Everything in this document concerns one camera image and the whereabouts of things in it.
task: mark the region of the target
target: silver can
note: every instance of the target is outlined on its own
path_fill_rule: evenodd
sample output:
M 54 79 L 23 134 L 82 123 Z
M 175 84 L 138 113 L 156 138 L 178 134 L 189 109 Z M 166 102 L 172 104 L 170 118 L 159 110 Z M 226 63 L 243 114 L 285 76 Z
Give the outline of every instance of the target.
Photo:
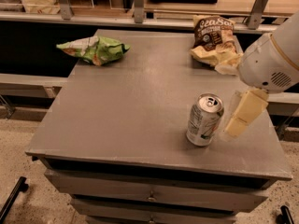
M 209 145 L 223 113 L 223 102 L 217 95 L 200 95 L 190 112 L 187 138 L 197 146 Z

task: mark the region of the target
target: gray tabletop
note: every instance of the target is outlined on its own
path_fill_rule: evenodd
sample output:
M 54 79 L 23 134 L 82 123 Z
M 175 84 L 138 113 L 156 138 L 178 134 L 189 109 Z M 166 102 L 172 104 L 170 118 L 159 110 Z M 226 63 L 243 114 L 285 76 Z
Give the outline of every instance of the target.
M 208 147 L 186 138 L 198 95 L 220 96 L 225 109 L 238 77 L 201 69 L 189 54 L 193 35 L 98 31 L 131 45 L 123 59 L 105 66 L 79 62 L 43 119 L 29 155 L 291 179 L 270 118 L 263 112 L 232 142 L 218 135 Z

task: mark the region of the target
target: floor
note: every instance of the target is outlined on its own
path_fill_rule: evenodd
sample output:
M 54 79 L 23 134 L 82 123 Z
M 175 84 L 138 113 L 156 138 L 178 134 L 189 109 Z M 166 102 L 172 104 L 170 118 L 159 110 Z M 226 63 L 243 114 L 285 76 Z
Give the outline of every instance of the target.
M 27 177 L 29 189 L 20 193 L 5 224 L 83 224 L 85 217 L 69 204 L 70 197 L 59 193 L 43 176 L 45 167 L 32 161 L 24 150 L 35 134 L 45 113 L 18 109 L 11 119 L 5 119 L 0 106 L 0 207 L 4 204 L 20 176 Z M 292 167 L 294 179 L 277 182 L 269 191 L 267 201 L 249 214 L 237 215 L 236 224 L 276 223 L 281 205 L 287 205 L 294 223 L 299 223 L 299 143 L 281 142 Z

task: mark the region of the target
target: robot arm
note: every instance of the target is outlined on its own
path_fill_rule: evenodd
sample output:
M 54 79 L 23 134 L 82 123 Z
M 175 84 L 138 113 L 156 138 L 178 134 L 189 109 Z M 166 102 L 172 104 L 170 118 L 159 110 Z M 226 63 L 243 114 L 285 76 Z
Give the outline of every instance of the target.
M 238 66 L 241 80 L 269 93 L 299 82 L 299 11 L 274 33 L 264 34 L 245 51 Z

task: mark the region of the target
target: brown snack bag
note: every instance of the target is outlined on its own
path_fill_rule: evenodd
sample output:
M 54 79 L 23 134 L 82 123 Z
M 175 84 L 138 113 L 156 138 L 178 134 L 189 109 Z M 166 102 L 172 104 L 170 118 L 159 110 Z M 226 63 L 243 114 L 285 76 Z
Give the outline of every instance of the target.
M 220 16 L 193 16 L 193 58 L 215 67 L 222 74 L 235 75 L 242 54 L 236 52 L 234 24 L 234 21 Z

